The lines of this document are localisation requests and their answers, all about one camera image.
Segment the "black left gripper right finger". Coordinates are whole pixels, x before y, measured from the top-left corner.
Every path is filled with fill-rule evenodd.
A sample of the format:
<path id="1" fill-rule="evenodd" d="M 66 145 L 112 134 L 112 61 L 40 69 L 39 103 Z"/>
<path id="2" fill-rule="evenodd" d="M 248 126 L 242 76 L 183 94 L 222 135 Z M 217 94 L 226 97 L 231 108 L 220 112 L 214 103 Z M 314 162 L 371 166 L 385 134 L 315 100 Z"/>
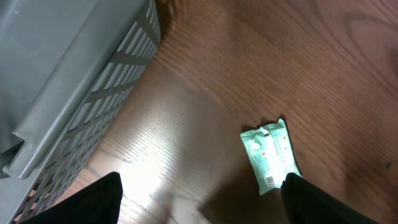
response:
<path id="1" fill-rule="evenodd" d="M 375 223 L 294 173 L 283 181 L 281 197 L 291 223 Z"/>

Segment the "light teal wipes packet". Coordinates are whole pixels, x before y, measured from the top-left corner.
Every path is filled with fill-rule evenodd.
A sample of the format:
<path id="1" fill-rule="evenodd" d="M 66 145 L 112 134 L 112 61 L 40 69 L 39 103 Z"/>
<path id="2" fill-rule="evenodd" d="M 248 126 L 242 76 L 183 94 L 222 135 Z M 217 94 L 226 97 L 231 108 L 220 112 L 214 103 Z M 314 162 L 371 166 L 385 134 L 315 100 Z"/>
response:
<path id="1" fill-rule="evenodd" d="M 289 173 L 301 176 L 283 119 L 243 132 L 240 137 L 254 170 L 260 195 L 281 188 Z"/>

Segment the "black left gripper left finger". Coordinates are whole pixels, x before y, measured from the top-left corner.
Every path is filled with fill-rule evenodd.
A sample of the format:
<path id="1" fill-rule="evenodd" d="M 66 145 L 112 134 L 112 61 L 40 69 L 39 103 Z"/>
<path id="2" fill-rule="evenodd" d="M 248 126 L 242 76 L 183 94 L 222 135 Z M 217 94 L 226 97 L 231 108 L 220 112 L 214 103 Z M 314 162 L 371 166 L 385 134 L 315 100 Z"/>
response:
<path id="1" fill-rule="evenodd" d="M 111 172 L 22 224 L 117 224 L 122 197 L 121 176 Z"/>

